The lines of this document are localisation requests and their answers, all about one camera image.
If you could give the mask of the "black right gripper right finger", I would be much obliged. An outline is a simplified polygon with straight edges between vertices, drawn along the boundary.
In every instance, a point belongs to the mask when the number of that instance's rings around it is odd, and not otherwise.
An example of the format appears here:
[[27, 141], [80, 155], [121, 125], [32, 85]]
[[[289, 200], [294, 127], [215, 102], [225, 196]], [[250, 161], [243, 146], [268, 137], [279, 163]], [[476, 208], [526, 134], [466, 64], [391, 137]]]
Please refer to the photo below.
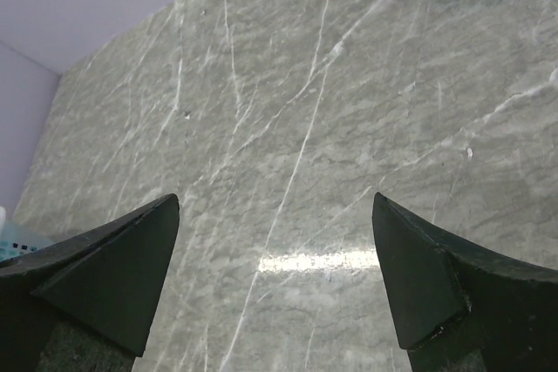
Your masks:
[[436, 227], [381, 193], [372, 228], [414, 371], [555, 371], [557, 273]]

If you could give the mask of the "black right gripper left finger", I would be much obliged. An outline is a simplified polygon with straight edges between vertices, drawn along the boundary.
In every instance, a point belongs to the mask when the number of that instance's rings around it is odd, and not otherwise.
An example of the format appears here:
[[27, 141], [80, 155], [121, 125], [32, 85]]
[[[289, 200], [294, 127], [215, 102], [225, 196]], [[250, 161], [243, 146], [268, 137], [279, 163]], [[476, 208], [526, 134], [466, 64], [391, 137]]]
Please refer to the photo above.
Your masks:
[[1, 261], [4, 371], [129, 371], [145, 353], [180, 225], [167, 194]]

